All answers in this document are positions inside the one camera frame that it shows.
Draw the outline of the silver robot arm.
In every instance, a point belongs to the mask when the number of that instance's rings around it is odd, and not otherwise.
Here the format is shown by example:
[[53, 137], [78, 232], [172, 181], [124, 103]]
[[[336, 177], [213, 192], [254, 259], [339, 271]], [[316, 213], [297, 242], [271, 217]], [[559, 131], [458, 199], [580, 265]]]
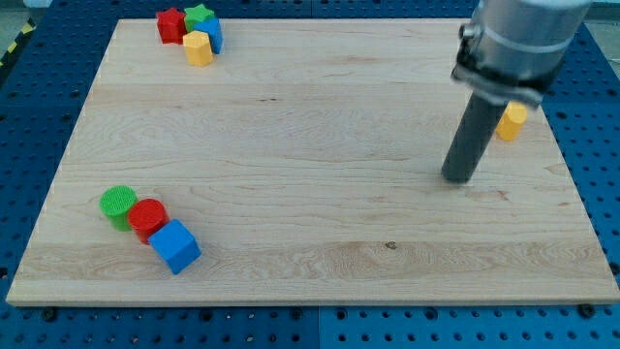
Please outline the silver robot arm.
[[493, 104], [537, 108], [591, 0], [484, 0], [459, 28], [451, 77]]

